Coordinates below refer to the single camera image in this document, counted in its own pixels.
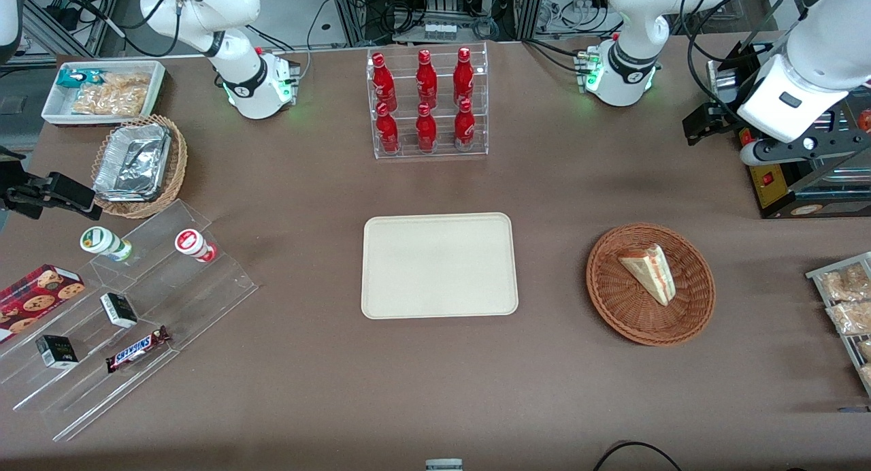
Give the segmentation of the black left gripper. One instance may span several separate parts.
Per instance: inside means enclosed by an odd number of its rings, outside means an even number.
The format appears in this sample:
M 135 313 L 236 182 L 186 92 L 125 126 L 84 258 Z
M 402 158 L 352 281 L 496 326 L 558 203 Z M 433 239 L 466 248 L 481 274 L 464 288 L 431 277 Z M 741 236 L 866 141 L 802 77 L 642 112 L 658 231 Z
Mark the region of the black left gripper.
M 715 134 L 742 127 L 742 120 L 730 114 L 730 108 L 715 102 L 699 105 L 683 118 L 683 132 L 688 146 L 695 146 Z M 786 162 L 812 161 L 827 157 L 849 157 L 869 146 L 869 134 L 849 121 L 833 120 L 827 126 L 814 124 L 799 138 L 781 142 L 762 138 L 751 145 L 751 164 L 768 166 Z

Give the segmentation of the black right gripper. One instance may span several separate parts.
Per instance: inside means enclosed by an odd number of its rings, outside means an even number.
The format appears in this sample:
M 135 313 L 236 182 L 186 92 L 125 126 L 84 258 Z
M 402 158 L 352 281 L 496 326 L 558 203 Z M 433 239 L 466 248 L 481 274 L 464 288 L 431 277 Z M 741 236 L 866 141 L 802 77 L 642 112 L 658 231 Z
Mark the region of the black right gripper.
M 25 158 L 19 152 L 1 152 L 3 210 L 31 219 L 39 219 L 44 208 L 62 208 L 77 214 L 103 212 L 92 189 L 58 172 L 44 178 L 30 174 L 22 164 Z

